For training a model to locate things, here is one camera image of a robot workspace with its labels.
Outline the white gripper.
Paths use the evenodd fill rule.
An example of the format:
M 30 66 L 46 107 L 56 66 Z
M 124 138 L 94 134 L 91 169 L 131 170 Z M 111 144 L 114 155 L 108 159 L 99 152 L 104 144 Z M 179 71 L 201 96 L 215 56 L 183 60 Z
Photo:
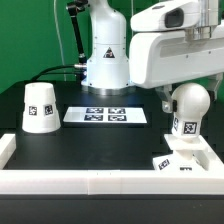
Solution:
M 207 91 L 216 100 L 224 72 L 224 25 L 210 39 L 195 41 L 187 41 L 184 31 L 138 33 L 130 43 L 129 68 L 136 86 L 156 87 L 165 113 L 177 109 L 169 84 L 209 76 Z

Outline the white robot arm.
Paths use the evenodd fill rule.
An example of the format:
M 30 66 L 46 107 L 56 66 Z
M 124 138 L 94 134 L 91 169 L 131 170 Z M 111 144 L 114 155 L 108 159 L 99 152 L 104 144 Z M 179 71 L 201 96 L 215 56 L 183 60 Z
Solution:
M 93 50 L 86 87 L 115 94 L 136 85 L 155 88 L 163 110 L 176 103 L 174 83 L 224 74 L 224 20 L 220 0 L 160 0 L 127 22 L 107 0 L 89 0 Z M 126 46 L 126 26 L 135 32 Z

